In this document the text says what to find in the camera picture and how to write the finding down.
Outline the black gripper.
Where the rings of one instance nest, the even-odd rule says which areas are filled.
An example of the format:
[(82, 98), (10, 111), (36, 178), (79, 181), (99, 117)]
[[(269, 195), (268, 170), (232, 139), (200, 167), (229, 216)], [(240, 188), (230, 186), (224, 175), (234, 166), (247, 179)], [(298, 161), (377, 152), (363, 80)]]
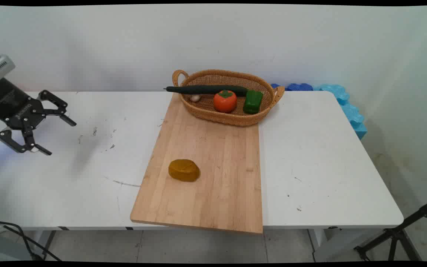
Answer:
[[(50, 156), (52, 152), (34, 140), (32, 127), (37, 128), (45, 120), (45, 116), (58, 116), (72, 127), (77, 123), (66, 115), (68, 104), (53, 93), (44, 90), (39, 93), (37, 99), (31, 98), (7, 79), (0, 80), (0, 120), (7, 125), (6, 129), (0, 131), (0, 142), (17, 153), (32, 152), (36, 149), (36, 152)], [(41, 102), (44, 101), (51, 102), (57, 109), (43, 108)], [(30, 127), (22, 130), (24, 118), (27, 118)], [(12, 134), (15, 130), (21, 130), (24, 144), (19, 144), (13, 139)]]

